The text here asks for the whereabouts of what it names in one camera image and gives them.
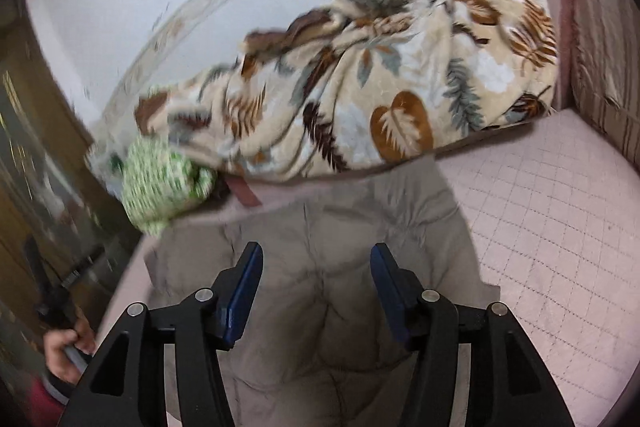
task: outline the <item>green and white towel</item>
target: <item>green and white towel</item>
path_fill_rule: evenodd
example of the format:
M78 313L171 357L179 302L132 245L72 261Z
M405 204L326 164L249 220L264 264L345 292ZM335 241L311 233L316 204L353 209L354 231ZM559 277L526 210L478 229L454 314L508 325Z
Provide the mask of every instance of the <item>green and white towel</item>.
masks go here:
M206 200L217 174L169 147L167 141L139 136L122 165L122 204L132 224L159 235L169 221Z

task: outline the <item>metal pin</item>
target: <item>metal pin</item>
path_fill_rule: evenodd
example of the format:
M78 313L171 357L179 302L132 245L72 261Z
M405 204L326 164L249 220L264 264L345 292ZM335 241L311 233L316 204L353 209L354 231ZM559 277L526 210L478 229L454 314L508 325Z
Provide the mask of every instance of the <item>metal pin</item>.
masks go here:
M507 308L507 305L503 304L502 302L494 302L491 305L491 311L500 317L509 313L509 309Z
M209 288L196 291L196 301L205 302L212 298L213 292Z
M440 294L436 290L425 290L422 292L422 300L427 302L436 302L440 299Z
M131 305L129 305L129 307L127 308L127 313L131 316L131 317L137 317L138 315L140 315L143 311L145 310L145 307L140 304L139 302L135 302Z

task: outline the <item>brown striped cushion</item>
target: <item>brown striped cushion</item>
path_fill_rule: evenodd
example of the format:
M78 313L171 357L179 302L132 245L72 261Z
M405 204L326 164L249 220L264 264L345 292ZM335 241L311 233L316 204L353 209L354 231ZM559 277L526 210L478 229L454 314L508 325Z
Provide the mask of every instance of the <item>brown striped cushion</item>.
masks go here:
M640 167L640 11L576 0L572 88L581 115Z

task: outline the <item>person's hand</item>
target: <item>person's hand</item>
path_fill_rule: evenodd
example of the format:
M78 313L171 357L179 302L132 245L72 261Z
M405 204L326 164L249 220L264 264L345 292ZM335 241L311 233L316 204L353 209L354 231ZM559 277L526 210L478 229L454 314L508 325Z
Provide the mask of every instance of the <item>person's hand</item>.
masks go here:
M80 380L80 371L66 357L65 347L75 345L80 351L95 351L94 332L84 314L78 310L75 330L50 330L44 335L44 357L47 368L56 377L73 385Z

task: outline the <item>leaf-patterned blanket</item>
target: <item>leaf-patterned blanket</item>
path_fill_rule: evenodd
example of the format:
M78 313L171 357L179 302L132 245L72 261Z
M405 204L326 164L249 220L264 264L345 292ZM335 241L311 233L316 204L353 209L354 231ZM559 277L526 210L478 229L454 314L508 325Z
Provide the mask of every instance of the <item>leaf-patterned blanket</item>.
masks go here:
M546 113L546 0L332 0L140 101L142 134L267 180L401 162Z

